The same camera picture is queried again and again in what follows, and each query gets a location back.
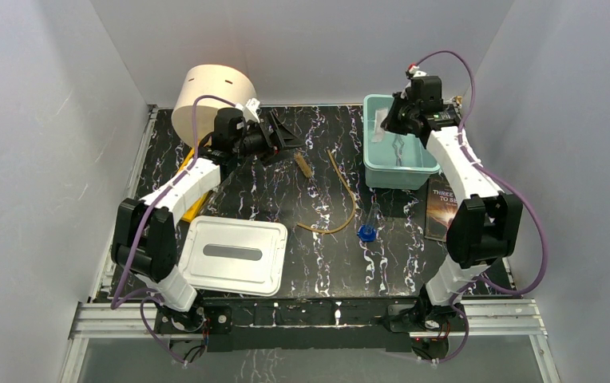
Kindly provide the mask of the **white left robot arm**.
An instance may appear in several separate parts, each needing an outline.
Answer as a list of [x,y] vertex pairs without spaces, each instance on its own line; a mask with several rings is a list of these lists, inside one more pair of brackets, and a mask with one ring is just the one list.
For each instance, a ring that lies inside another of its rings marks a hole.
[[285,160],[304,142],[278,120],[248,117],[239,107],[216,112],[209,133],[197,141],[191,162],[155,192],[124,199],[117,209],[110,258],[122,269],[112,307],[125,299],[126,278],[134,274],[160,304],[175,310],[174,322],[186,332],[204,324],[205,312],[196,305],[197,291],[179,265],[176,225],[206,192],[218,187],[239,160],[253,157],[265,166]]

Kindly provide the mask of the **metal crucible tongs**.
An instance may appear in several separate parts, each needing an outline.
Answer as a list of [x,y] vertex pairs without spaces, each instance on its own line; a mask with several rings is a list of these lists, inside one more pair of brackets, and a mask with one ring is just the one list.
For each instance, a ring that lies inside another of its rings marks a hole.
[[393,143],[392,143],[392,147],[394,149],[394,154],[395,154],[396,166],[397,167],[402,167],[403,166],[403,149],[404,149],[404,146],[405,146],[405,141],[404,141],[403,136],[395,135]]

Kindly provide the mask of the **tan test tube brush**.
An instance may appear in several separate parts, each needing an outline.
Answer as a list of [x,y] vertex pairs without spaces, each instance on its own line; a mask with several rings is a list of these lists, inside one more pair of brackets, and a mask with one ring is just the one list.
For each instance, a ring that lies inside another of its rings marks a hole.
[[297,152],[296,154],[294,154],[294,160],[302,174],[310,180],[313,177],[314,173],[304,156],[300,152]]

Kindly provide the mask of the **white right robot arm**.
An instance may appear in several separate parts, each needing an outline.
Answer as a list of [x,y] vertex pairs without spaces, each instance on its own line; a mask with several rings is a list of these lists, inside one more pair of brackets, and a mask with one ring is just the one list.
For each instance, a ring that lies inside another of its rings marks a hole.
[[418,324],[437,330],[454,313],[467,285],[513,253],[523,205],[478,170],[480,162],[468,150],[464,119],[442,98],[441,78],[418,71],[408,79],[402,91],[393,93],[381,126],[421,141],[440,165],[458,205],[446,232],[448,254],[421,289],[416,309]]

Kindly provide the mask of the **yellow test tube rack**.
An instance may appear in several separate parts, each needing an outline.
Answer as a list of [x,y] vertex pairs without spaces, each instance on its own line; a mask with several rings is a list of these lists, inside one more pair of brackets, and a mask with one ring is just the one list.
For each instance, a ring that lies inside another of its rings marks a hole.
[[[182,173],[182,171],[187,167],[187,165],[192,161],[194,155],[194,150],[191,149],[188,152],[188,155],[184,158],[179,168],[177,169],[176,174]],[[207,191],[204,193],[181,217],[181,220],[186,223],[191,223],[199,214],[204,205],[207,203],[208,198],[212,193]]]

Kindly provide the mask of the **blue capped clear tube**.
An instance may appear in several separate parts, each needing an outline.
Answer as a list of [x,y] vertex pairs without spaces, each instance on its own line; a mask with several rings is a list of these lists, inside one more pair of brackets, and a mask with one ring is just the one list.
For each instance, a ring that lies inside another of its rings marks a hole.
[[377,238],[378,215],[380,211],[379,203],[373,202],[366,217],[365,223],[358,229],[358,238],[363,243],[372,243]]

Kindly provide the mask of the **white paper packet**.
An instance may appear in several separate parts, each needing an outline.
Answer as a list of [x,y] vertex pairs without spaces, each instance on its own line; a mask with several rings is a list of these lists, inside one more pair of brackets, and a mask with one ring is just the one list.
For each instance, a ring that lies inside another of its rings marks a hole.
[[372,131],[372,136],[370,138],[371,143],[379,143],[383,141],[383,138],[386,133],[383,123],[388,116],[388,112],[388,108],[380,108],[375,110],[374,127]]

